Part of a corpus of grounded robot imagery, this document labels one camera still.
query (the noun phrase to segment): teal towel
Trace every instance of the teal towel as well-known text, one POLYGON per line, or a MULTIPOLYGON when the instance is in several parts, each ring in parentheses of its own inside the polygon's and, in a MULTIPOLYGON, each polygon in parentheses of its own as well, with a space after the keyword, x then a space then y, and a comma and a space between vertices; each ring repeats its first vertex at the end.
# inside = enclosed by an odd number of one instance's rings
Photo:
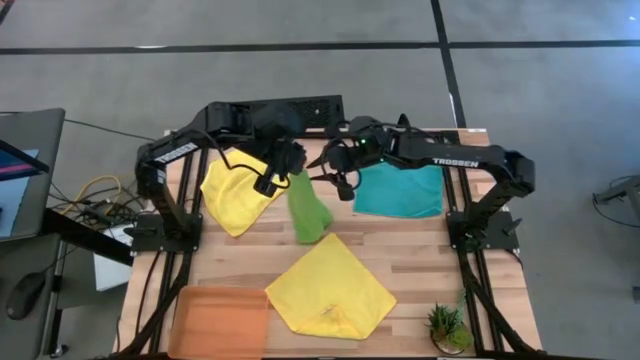
POLYGON ((360 170, 353 211, 402 218, 442 213, 442 169, 400 170, 386 162, 360 170))

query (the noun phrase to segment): green towel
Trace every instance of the green towel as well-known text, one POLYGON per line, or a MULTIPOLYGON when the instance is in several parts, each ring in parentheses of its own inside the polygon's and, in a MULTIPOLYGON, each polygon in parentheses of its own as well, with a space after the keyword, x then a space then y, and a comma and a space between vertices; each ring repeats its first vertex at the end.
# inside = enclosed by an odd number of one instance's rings
POLYGON ((300 244, 313 244, 320 240, 324 230, 333 222, 329 209, 316 197, 306 171, 289 174, 291 185, 287 190, 289 212, 300 244))

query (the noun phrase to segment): small succulent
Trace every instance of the small succulent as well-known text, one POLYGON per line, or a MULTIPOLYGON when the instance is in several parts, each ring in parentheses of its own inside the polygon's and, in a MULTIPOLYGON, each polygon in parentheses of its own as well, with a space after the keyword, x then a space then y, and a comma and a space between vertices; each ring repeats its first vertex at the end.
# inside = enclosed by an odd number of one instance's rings
POLYGON ((433 341, 465 350, 473 344, 473 336, 464 325, 464 291, 458 297, 456 309, 436 303, 429 314, 429 328, 433 341))

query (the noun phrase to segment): yellow cloth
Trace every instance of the yellow cloth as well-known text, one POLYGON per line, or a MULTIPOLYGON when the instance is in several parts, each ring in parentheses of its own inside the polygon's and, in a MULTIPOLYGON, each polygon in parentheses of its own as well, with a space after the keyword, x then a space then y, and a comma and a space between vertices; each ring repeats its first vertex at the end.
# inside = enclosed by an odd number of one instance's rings
MULTIPOLYGON (((226 154, 231 166, 249 165, 264 173, 267 165, 256 158, 233 150, 226 154)), ((245 168, 227 169, 224 161, 216 160, 209 165, 209 171, 200 190, 209 214, 214 217, 231 236, 240 236, 258 219, 267 206, 277 198, 283 189, 276 189, 273 197, 264 196, 253 189, 258 175, 245 168)), ((285 183, 274 178, 279 185, 285 183)))
POLYGON ((293 332, 346 339, 366 339, 396 304, 336 234, 269 285, 267 295, 293 332))

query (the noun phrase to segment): wooden table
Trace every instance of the wooden table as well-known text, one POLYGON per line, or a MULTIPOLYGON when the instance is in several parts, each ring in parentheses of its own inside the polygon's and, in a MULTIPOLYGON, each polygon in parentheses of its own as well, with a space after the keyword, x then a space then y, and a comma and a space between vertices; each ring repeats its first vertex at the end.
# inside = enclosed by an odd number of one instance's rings
MULTIPOLYGON (((488 145, 485 130, 459 130, 463 144, 488 145)), ((320 154, 326 140, 301 140, 308 161, 320 154)), ((190 186, 193 194, 198 154, 194 156, 190 186)), ((213 151, 210 161, 217 159, 213 151)), ((168 181, 174 194, 182 170, 182 161, 169 166, 168 181)), ((319 173, 312 169, 311 176, 319 173)), ((464 204, 457 171, 451 172, 456 187, 457 203, 464 204)), ((492 186, 492 177, 481 170, 467 171, 471 193, 478 200, 492 186)), ((342 340, 294 334, 280 315, 271 308, 268 344, 265 356, 437 356, 438 350, 428 338, 427 315, 435 303, 455 304, 462 288, 458 260, 449 247, 444 215, 426 219, 396 219, 356 214, 350 202, 341 202, 328 182, 314 182, 319 198, 331 209, 335 232, 398 300, 373 334, 366 340, 342 340)), ((264 289, 294 262, 311 249, 296 243, 289 217, 286 194, 277 198, 258 221, 239 238, 225 233, 216 221, 204 214, 204 233, 200 249, 193 257, 189 283, 197 285, 244 286, 264 289)), ((513 328, 534 348, 540 340, 522 269, 518 262, 502 250, 485 251, 487 267, 498 308, 513 328)), ((136 257, 133 273, 120 320, 123 347, 134 335, 134 327, 143 284, 150 269, 153 253, 136 257)), ((176 259, 175 272, 180 257, 176 259)), ((162 277, 164 255, 153 271, 142 312, 142 325, 155 308, 162 277)), ((160 351, 166 351, 173 319, 174 305, 167 312, 160 351)), ((485 347, 491 348, 486 313, 478 302, 485 347)))

